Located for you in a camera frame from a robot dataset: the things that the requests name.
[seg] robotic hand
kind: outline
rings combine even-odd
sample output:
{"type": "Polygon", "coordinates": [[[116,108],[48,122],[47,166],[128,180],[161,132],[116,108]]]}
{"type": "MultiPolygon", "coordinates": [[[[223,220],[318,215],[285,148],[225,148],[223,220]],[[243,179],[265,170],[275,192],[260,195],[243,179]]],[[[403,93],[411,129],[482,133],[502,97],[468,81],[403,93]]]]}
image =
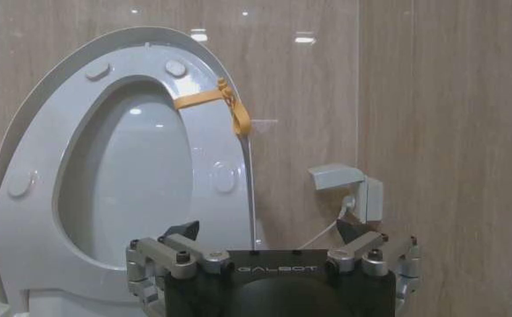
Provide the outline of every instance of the robotic hand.
{"type": "Polygon", "coordinates": [[[199,221],[132,240],[128,289],[145,315],[394,317],[419,286],[416,238],[336,227],[347,244],[331,250],[207,250],[199,221]]]}

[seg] white plastic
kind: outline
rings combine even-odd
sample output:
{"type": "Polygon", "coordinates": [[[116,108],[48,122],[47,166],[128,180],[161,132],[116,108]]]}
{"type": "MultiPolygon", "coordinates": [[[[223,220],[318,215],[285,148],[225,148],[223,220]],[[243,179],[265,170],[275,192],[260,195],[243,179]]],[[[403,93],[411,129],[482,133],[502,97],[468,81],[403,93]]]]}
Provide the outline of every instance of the white plastic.
{"type": "Polygon", "coordinates": [[[169,118],[171,100],[213,89],[217,77],[228,78],[219,61],[185,34],[133,28],[85,45],[35,88],[0,150],[0,287],[13,313],[29,306],[41,311],[31,316],[49,316],[55,305],[65,316],[85,316],[87,308],[87,316],[140,316],[127,291],[124,245],[181,221],[201,221],[199,240],[208,247],[253,247],[249,153],[232,132],[227,104],[216,100],[169,118]],[[181,78],[165,71],[169,60],[185,66],[181,78]],[[124,92],[127,85],[136,89],[124,92]],[[153,97],[144,93],[152,87],[153,97]],[[116,124],[107,115],[95,127],[95,112],[109,106],[128,112],[116,124]],[[132,133],[151,142],[133,144],[132,133]],[[93,147],[101,144],[103,152],[93,147]],[[77,167],[89,164],[96,174],[88,180],[92,168],[77,174],[77,167]],[[88,181],[95,192],[85,197],[77,184],[88,181]],[[92,216],[79,223],[88,214],[69,211],[81,211],[81,202],[92,216]],[[69,307],[81,308],[79,302],[88,307],[75,312],[69,307]],[[117,305],[131,310],[112,309],[117,305]]]}
{"type": "Polygon", "coordinates": [[[352,183],[363,182],[366,179],[359,169],[343,164],[311,167],[308,172],[314,177],[316,190],[347,186],[352,183]]]}

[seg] screw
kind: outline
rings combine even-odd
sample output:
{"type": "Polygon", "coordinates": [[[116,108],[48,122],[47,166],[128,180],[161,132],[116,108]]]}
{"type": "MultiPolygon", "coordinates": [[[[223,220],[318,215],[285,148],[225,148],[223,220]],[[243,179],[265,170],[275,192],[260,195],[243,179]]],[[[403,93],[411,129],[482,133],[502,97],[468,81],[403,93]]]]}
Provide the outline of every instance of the screw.
{"type": "Polygon", "coordinates": [[[177,264],[185,264],[191,261],[191,254],[187,251],[177,252],[176,262],[177,264]]]}
{"type": "Polygon", "coordinates": [[[139,239],[133,239],[133,240],[131,241],[131,249],[132,249],[132,250],[136,249],[137,244],[139,244],[139,239]]]}
{"type": "Polygon", "coordinates": [[[383,261],[383,252],[379,249],[372,249],[368,253],[368,259],[374,261],[383,261]]]}

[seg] toilet lid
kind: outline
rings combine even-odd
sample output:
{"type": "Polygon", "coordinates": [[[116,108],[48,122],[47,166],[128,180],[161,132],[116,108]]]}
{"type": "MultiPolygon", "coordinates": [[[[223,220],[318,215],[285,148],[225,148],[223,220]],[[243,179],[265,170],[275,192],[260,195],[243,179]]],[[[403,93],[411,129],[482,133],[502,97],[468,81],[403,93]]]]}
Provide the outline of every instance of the toilet lid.
{"type": "MultiPolygon", "coordinates": [[[[16,237],[19,248],[31,241],[31,250],[47,250],[36,287],[53,287],[47,281],[57,278],[81,296],[120,300],[127,294],[101,295],[48,267],[84,263],[83,279],[116,275],[120,282],[128,241],[193,219],[208,247],[251,247],[249,154],[228,106],[213,100],[173,109],[176,98],[213,89],[217,77],[235,91],[220,62],[188,36],[132,28],[79,49],[36,86],[0,150],[0,241],[11,245],[16,237]],[[1,211],[11,209],[19,213],[1,211]]],[[[24,259],[19,248],[1,251],[0,263],[24,259]]],[[[32,279],[20,278],[19,288],[32,279]]]]}

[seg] orange strap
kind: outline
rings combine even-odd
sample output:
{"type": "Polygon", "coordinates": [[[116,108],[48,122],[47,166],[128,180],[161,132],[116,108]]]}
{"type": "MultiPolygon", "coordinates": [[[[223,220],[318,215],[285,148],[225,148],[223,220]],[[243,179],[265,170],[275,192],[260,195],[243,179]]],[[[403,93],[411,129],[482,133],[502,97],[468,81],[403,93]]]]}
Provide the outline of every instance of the orange strap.
{"type": "Polygon", "coordinates": [[[245,137],[251,130],[248,110],[232,93],[232,89],[224,78],[219,78],[219,89],[208,90],[197,94],[189,94],[173,100],[176,110],[196,106],[205,102],[223,99],[231,109],[233,130],[236,135],[245,137]]]}

